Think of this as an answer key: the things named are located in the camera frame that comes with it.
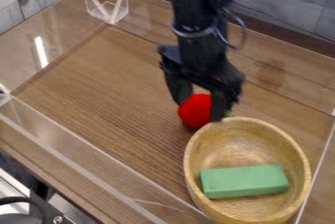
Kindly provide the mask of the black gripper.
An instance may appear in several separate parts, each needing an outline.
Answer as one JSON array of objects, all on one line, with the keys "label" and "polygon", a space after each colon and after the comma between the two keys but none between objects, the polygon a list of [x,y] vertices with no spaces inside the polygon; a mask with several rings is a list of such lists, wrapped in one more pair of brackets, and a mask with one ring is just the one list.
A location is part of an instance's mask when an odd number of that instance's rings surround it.
[{"label": "black gripper", "polygon": [[167,89],[177,105],[194,93],[193,85],[210,91],[210,121],[220,121],[240,102],[244,74],[229,61],[232,45],[225,28],[185,32],[173,29],[177,45],[161,45],[158,54]]}]

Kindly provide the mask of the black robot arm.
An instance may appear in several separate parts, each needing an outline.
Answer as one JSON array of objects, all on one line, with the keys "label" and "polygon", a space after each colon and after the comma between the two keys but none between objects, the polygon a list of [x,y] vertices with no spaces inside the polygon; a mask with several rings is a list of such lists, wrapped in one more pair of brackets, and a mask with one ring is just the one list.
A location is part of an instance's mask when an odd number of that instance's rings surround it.
[{"label": "black robot arm", "polygon": [[170,0],[171,29],[175,45],[162,45],[157,52],[174,102],[181,105],[194,94],[194,87],[209,91],[209,119],[221,120],[238,104],[245,75],[229,61],[228,51],[237,50],[228,35],[228,22],[244,21],[229,11],[233,0]]}]

